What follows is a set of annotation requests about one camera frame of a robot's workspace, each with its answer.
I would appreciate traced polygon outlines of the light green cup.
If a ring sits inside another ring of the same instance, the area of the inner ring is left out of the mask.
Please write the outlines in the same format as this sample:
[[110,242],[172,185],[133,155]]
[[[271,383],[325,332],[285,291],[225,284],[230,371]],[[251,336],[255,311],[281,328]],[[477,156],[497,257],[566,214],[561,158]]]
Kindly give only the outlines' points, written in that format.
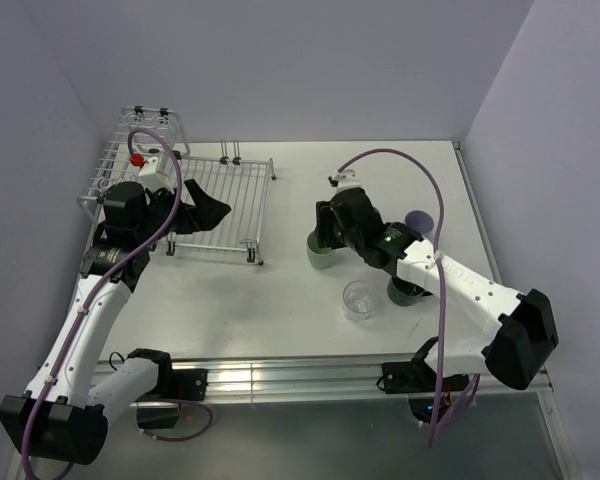
[[337,262],[335,251],[318,245],[317,236],[311,231],[306,239],[306,254],[308,261],[315,270],[325,270]]

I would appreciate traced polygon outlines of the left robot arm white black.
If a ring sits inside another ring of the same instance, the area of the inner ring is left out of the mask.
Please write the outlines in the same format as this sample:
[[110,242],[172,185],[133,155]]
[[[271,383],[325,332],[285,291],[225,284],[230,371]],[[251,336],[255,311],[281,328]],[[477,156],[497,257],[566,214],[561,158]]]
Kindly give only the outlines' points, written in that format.
[[75,298],[44,364],[20,396],[0,404],[0,422],[24,461],[32,457],[88,465],[109,427],[132,403],[163,399],[175,386],[169,353],[138,348],[107,379],[91,380],[109,332],[147,267],[149,248],[167,234],[216,228],[228,204],[189,179],[184,189],[155,192],[124,181],[101,196],[104,219],[80,269]]

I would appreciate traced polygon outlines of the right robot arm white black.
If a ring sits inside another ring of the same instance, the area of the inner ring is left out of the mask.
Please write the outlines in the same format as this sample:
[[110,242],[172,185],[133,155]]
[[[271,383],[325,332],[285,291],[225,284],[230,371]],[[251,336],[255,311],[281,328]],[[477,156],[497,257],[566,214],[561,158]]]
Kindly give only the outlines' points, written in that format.
[[350,248],[367,265],[422,288],[481,328],[483,340],[461,340],[449,347],[441,346],[439,337],[427,340],[405,376],[413,391],[474,374],[489,374],[509,388],[525,390],[559,343],[544,293],[505,287],[436,252],[417,231],[383,221],[360,187],[317,202],[315,234],[320,247]]

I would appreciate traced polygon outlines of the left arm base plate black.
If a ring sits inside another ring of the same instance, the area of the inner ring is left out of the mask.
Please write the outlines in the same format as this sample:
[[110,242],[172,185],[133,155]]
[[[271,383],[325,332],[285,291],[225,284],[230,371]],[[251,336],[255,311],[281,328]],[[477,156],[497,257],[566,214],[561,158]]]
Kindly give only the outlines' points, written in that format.
[[177,399],[203,401],[206,395],[207,380],[207,369],[176,369],[171,377],[169,393]]

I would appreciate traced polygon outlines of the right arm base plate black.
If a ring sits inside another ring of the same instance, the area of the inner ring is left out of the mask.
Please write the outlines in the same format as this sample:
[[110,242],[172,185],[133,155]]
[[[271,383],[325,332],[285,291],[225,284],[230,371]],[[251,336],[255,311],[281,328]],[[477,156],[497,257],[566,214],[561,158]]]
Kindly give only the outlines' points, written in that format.
[[436,380],[436,372],[423,360],[385,362],[376,387],[389,395],[434,394]]

